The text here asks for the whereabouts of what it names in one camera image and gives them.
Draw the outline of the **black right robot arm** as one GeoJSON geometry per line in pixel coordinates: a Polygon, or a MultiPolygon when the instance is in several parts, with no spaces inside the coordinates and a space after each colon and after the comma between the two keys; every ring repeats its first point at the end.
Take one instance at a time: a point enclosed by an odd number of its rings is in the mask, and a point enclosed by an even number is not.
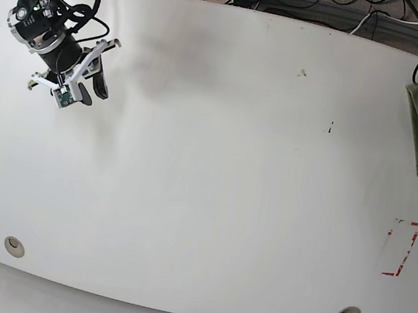
{"type": "Polygon", "coordinates": [[[45,72],[33,73],[27,88],[47,87],[59,108],[92,104],[84,80],[92,82],[101,100],[109,97],[102,55],[120,41],[106,38],[110,27],[97,18],[101,1],[70,5],[65,0],[18,0],[9,11],[11,34],[47,65],[45,72]]]}

